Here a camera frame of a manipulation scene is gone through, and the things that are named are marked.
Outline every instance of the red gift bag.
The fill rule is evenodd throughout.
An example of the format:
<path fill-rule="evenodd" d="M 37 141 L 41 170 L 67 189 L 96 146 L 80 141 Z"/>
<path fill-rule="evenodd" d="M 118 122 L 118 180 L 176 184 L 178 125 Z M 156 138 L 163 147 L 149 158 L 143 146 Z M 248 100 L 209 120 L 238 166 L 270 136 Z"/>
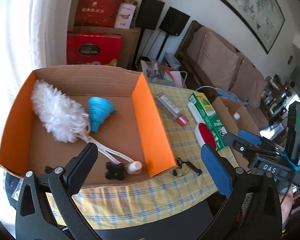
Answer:
<path fill-rule="evenodd" d="M 75 26 L 114 27 L 123 0 L 79 0 Z"/>

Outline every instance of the picture frame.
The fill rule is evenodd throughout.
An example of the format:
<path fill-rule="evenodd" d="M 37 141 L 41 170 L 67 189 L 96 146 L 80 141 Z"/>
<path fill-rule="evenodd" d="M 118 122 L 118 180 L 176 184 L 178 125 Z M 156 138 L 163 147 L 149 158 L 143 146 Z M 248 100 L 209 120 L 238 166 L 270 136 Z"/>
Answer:
<path fill-rule="evenodd" d="M 221 1 L 244 22 L 268 54 L 285 22 L 277 0 Z"/>

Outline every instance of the sofa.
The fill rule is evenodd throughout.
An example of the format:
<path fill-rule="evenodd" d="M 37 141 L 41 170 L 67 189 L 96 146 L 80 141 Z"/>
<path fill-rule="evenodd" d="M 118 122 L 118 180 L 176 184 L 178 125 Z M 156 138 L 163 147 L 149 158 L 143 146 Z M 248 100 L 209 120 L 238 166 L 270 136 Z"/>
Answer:
<path fill-rule="evenodd" d="M 188 73 L 189 89 L 210 86 L 231 92 L 249 103 L 247 110 L 259 130 L 269 126 L 259 108 L 267 82 L 250 60 L 225 38 L 192 21 L 175 56 L 181 63 L 180 71 Z"/>

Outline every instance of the speaker stand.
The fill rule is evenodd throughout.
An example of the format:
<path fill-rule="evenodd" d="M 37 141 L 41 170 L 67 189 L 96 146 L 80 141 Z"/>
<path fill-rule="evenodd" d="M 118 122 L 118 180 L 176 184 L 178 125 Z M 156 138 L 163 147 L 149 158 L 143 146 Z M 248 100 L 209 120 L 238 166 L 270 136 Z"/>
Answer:
<path fill-rule="evenodd" d="M 145 28 L 141 28 L 138 43 L 137 43 L 137 47 L 136 47 L 136 52 L 134 53 L 133 60 L 132 60 L 132 66 L 131 66 L 132 70 L 137 70 L 136 60 L 137 60 L 137 55 L 138 55 L 138 52 L 139 52 L 139 48 L 140 48 L 140 44 L 141 44 L 144 32 L 145 32 Z"/>
<path fill-rule="evenodd" d="M 159 57 L 160 57 L 160 55 L 161 55 L 161 52 L 162 52 L 164 46 L 166 45 L 166 42 L 167 42 L 167 39 L 169 38 L 169 36 L 170 36 L 170 35 L 169 35 L 168 33 L 166 33 L 166 36 L 165 36 L 165 38 L 164 38 L 164 40 L 163 40 L 163 43 L 162 43 L 162 45 L 161 45 L 161 48 L 159 49 L 159 52 L 158 52 L 158 55 L 157 55 L 156 60 L 159 60 Z"/>

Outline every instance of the person's hand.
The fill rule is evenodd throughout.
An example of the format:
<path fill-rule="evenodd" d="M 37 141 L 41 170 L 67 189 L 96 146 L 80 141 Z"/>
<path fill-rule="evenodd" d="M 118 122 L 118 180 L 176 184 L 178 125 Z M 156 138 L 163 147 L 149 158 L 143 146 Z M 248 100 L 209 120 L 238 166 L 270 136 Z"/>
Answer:
<path fill-rule="evenodd" d="M 281 202 L 283 196 L 284 196 L 284 193 L 279 194 L 280 202 Z M 286 220 L 288 219 L 288 216 L 290 214 L 290 210 L 292 208 L 292 204 L 293 204 L 293 191 L 292 191 L 292 188 L 291 188 L 289 190 L 286 198 L 283 200 L 282 205 L 281 205 L 282 224 L 284 224 L 286 222 Z"/>

